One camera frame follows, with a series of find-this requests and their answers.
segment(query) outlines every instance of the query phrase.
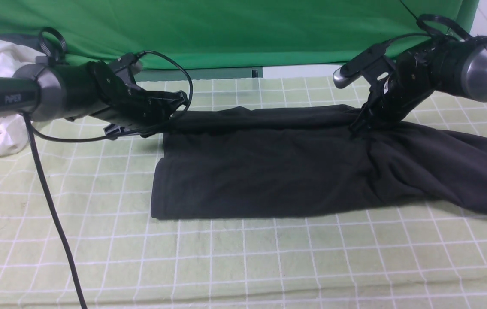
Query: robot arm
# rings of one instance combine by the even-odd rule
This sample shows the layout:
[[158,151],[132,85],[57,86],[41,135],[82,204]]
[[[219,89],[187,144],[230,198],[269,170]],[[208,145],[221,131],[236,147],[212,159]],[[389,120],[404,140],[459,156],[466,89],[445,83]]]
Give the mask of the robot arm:
[[[424,20],[443,18],[420,16],[417,23],[427,29]],[[385,56],[393,40],[386,41],[334,72],[337,88],[345,88],[361,76],[371,85],[369,98],[350,127],[353,133],[388,128],[402,121],[435,91],[487,102],[487,36],[471,37],[457,24],[449,25],[461,40],[432,32],[430,39],[403,51],[396,61]]]
[[124,133],[152,135],[179,107],[187,108],[191,97],[183,91],[147,91],[137,86],[134,74],[145,53],[128,53],[109,64],[25,65],[12,78],[0,78],[0,117],[25,113],[33,121],[74,121],[88,115],[111,123],[104,129],[110,139]]

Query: black fabric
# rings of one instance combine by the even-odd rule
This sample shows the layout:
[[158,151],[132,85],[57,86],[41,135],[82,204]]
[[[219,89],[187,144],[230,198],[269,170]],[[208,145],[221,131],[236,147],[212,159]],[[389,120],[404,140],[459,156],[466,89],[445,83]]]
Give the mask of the black fabric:
[[425,198],[487,213],[487,138],[402,122],[351,139],[357,112],[188,112],[163,135],[152,217],[310,217]]

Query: green screen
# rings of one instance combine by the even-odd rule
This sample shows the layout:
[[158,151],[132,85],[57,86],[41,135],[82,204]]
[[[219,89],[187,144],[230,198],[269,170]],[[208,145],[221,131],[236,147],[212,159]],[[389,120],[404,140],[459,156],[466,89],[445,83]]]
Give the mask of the green screen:
[[[478,0],[406,0],[469,30]],[[419,31],[399,0],[0,0],[0,33],[56,28],[72,64],[159,51],[187,69],[347,61],[373,43]],[[396,43],[389,55],[424,38]],[[154,56],[145,69],[171,69]]]

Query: black shirt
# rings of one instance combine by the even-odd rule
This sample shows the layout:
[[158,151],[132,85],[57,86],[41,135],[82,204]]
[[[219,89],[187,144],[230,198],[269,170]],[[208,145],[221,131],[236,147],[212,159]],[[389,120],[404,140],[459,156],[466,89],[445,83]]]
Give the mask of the black shirt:
[[487,138],[407,122],[351,138],[357,112],[188,112],[163,135],[152,217],[310,217],[425,198],[487,213]]

